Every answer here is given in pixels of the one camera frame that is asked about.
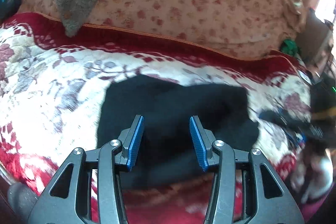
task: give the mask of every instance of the black cloth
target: black cloth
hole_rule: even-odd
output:
[[[219,84],[185,87],[139,75],[107,89],[97,147],[117,138],[137,114],[144,117],[145,130],[135,167],[121,174],[126,189],[157,187],[202,173],[189,133],[192,115],[198,115],[205,129],[232,148],[250,150],[259,134],[258,123],[248,116],[244,88]]]

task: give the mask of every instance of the green object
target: green object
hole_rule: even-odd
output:
[[[296,54],[299,54],[300,50],[298,46],[296,45],[295,41],[292,39],[285,39],[281,46],[280,46],[280,51],[288,54],[290,56],[295,56]]]

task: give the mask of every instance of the red fabric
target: red fabric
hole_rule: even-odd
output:
[[[176,41],[164,37],[147,36],[138,33],[118,31],[110,28],[93,28],[84,26],[80,29],[75,37],[69,38],[64,34],[64,28],[59,21],[53,21],[36,13],[17,14],[4,23],[4,27],[15,26],[18,24],[28,24],[34,33],[34,40],[39,47],[49,50],[56,49],[58,53],[62,53],[64,48],[73,48],[73,45],[81,45],[92,50],[103,49],[108,52],[123,52],[134,57],[142,58],[147,63],[153,61],[151,57],[145,57],[142,53],[150,53],[156,56],[156,61],[160,61],[162,56],[167,58],[175,58],[186,64],[190,64],[192,56],[193,66],[203,66],[211,63],[213,66],[224,67],[238,71],[242,74],[248,74],[249,78],[266,85],[277,85],[268,82],[269,75],[276,72],[287,74],[296,74],[295,68],[283,56],[271,56],[268,58],[255,61],[242,61],[213,50],[206,50],[203,47]],[[11,143],[9,144],[2,137],[1,132],[11,133]],[[26,183],[34,191],[37,191],[37,185],[32,182],[21,167],[18,153],[10,151],[21,148],[16,141],[15,131],[9,123],[7,126],[0,128],[0,160],[6,170],[13,177]],[[50,170],[56,170],[58,167],[50,159],[37,155],[22,155],[23,157],[36,157],[47,163]],[[276,171],[284,179],[295,164],[294,157],[287,155],[276,166]],[[51,178],[50,172],[29,166],[34,174],[40,174],[44,185]],[[201,224],[204,221],[204,213],[210,197],[212,178],[205,175],[193,182],[181,183],[164,187],[162,189],[151,189],[147,191],[127,191],[124,193],[124,201],[126,205],[127,215],[130,224]],[[236,199],[235,199],[235,216],[241,215],[242,211],[242,186],[236,183]],[[92,217],[97,221],[97,201],[92,199]]]

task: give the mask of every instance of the floral blanket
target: floral blanket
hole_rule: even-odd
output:
[[[242,61],[182,40],[113,27],[85,25],[77,36],[68,38],[58,20],[38,13],[16,14],[0,27],[4,175],[41,193],[73,148],[96,148],[100,107],[110,83],[144,74],[181,85],[245,87],[250,118],[259,122],[255,147],[285,178],[295,163],[286,135],[260,121],[258,113],[283,107],[292,115],[309,115],[309,88],[297,68],[281,55]],[[177,219],[202,223],[211,181],[206,175],[162,189],[127,191],[129,223],[176,223]],[[95,176],[92,190],[92,215],[97,220]],[[241,213],[241,200],[238,179],[235,219]]]

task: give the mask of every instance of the blue rubber pad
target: blue rubber pad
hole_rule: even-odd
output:
[[[144,122],[143,117],[141,116],[128,149],[128,159],[126,166],[129,171],[132,170],[132,167],[135,165],[135,161],[137,160],[143,130],[144,130]]]
[[[189,121],[189,130],[193,139],[198,164],[203,169],[203,171],[206,172],[209,167],[206,156],[206,149],[193,117],[191,117]]]

